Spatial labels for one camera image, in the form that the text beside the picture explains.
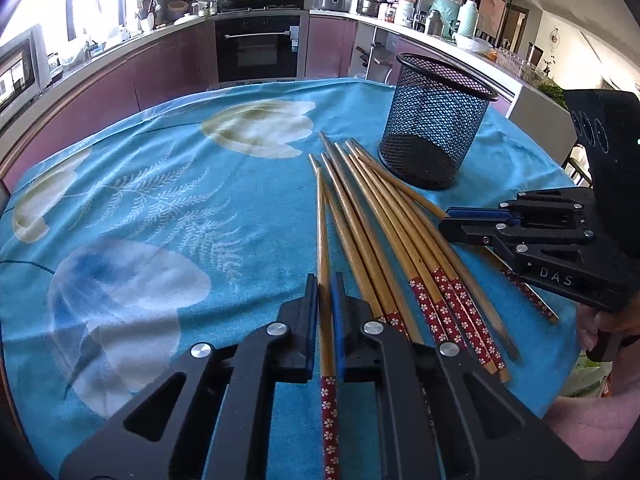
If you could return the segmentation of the pink sleeve forearm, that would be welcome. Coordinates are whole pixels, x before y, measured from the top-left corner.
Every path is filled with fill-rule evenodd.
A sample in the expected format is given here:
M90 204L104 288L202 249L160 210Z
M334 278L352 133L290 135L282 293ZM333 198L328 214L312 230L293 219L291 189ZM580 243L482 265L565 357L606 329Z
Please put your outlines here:
M639 416L639 364L617 360L612 396L559 398L544 415L546 424L583 460L607 462Z

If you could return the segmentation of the right hand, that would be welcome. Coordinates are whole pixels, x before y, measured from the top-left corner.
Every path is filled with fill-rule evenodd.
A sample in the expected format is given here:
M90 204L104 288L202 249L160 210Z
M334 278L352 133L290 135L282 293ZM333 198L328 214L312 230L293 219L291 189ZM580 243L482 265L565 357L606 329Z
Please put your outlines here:
M639 294L635 294L620 313L609 314L580 304L577 307L577 335L584 350L592 350L598 331L624 337L639 335ZM618 352L610 374L604 377L602 365L587 374L589 385L578 389L578 396L629 396L639 400L639 341Z

